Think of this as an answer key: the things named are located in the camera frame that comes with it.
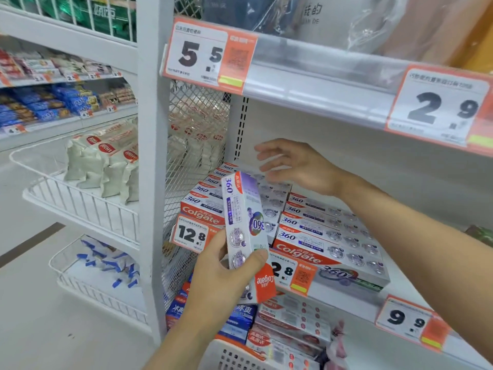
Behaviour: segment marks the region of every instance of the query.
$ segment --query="right hand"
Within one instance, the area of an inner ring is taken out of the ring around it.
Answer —
[[[268,172],[267,180],[273,183],[290,180],[322,195],[340,197],[345,183],[355,177],[304,142],[278,138],[256,145],[255,150],[259,152],[259,161],[278,156],[260,167],[260,171]],[[289,168],[271,170],[280,166]]]

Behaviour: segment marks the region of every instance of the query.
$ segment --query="qr code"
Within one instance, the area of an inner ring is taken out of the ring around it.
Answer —
[[[245,70],[248,64],[249,51],[231,48],[228,65],[236,66],[240,70]]]
[[[298,269],[296,274],[296,281],[303,284],[308,283],[310,281],[310,274]]]

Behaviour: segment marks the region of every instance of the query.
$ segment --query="forearm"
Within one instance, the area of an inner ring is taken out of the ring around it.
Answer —
[[[196,370],[213,339],[213,335],[201,329],[202,326],[193,317],[183,315],[169,330],[144,370]]]
[[[493,249],[353,177],[339,197],[430,306],[493,361]]]

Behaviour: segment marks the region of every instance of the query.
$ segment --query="hand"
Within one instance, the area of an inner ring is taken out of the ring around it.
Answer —
[[[345,183],[355,177],[327,161],[304,142],[278,138],[256,145],[255,150],[259,152],[259,161],[279,156],[260,167],[260,171],[268,172],[267,180],[273,183],[290,180],[322,195],[340,197]],[[280,166],[290,169],[271,171]]]
[[[267,250],[253,252],[236,270],[219,262],[227,253],[226,231],[219,231],[198,256],[181,320],[191,320],[210,341],[226,323],[250,280],[265,265]]]

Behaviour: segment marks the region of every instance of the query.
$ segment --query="shelf upright post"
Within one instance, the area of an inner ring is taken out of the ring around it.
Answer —
[[[140,281],[152,337],[166,334],[162,274],[169,79],[159,75],[174,0],[138,0]]]

